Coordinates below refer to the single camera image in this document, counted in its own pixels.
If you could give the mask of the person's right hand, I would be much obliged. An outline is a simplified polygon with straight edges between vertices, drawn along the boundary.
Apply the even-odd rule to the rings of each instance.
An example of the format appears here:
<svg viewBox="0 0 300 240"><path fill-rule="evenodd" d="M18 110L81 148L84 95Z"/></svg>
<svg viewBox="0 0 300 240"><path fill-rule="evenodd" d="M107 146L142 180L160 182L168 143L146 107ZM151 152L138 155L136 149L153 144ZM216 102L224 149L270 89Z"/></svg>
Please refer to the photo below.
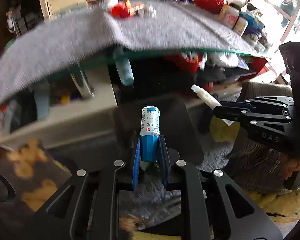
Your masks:
<svg viewBox="0 0 300 240"><path fill-rule="evenodd" d="M280 173L282 178L287 180L294 171L300 171L300 159L293 159L286 154L281 154Z"/></svg>

